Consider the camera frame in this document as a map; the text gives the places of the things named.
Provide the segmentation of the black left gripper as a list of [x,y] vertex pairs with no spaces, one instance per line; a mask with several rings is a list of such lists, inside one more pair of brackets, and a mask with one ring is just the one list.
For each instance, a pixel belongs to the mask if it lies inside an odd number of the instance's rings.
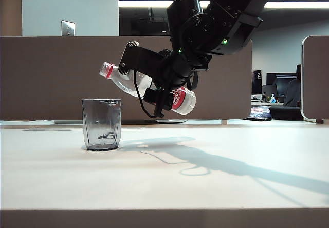
[[[180,88],[184,85],[189,90],[195,90],[198,86],[198,73],[208,70],[209,56],[207,54],[195,54],[187,56],[181,48],[173,50],[164,58],[164,69],[161,72],[165,85],[170,89]],[[172,93],[168,89],[145,90],[143,100],[155,106],[150,118],[163,118],[163,110],[172,109]]]

